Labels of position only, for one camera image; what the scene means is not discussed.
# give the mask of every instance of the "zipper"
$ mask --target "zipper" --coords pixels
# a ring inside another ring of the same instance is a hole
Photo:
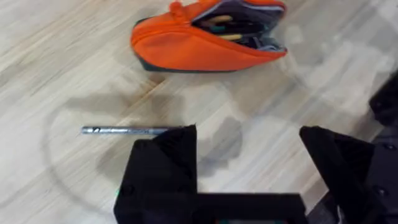
[[[269,54],[286,54],[287,51],[284,52],[262,52],[260,50],[256,50],[256,49],[251,49],[249,47],[245,47],[242,46],[240,44],[228,41],[228,40],[224,40],[221,39],[213,34],[209,34],[206,31],[203,31],[199,28],[193,27],[191,25],[188,26],[181,26],[180,24],[174,24],[174,25],[163,25],[163,26],[152,26],[150,27],[151,30],[145,30],[145,31],[140,31],[138,34],[135,34],[134,38],[132,39],[132,45],[136,45],[140,40],[152,36],[152,35],[156,35],[156,34],[165,34],[168,32],[179,32],[179,33],[189,33],[198,37],[202,37],[203,39],[213,43],[213,44],[217,44],[223,47],[226,47],[230,50],[235,50],[235,51],[240,51],[252,56],[256,56],[256,57],[269,57]]]

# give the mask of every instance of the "orange pencil case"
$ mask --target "orange pencil case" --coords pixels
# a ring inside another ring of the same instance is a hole
[[[136,24],[131,46],[150,71],[249,68],[287,53],[269,36],[285,11],[282,2],[272,0],[200,0],[187,6],[175,1],[170,12]]]

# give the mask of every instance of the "wood grain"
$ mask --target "wood grain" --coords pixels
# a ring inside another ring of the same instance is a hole
[[[86,124],[196,123],[202,192],[300,192],[308,209],[326,187],[299,128],[379,130],[367,102],[396,66],[396,1],[289,0],[274,32],[285,58],[229,74],[146,72],[131,28],[168,3],[0,1],[0,223],[115,223],[138,137],[79,135]]]

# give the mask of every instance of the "metal rod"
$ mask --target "metal rod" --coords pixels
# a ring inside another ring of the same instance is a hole
[[[153,134],[159,135],[172,128],[138,128],[138,127],[112,127],[112,126],[84,126],[82,134]]]

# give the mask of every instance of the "light wood surface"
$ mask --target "light wood surface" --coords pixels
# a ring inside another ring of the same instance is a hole
[[[82,136],[86,124],[196,123],[202,192],[300,192],[308,209],[326,187],[299,128],[362,139],[380,128],[367,102],[396,66],[397,1],[288,0],[274,32],[285,58],[145,72],[131,28],[169,2],[0,1],[0,223],[115,223],[138,137]]]

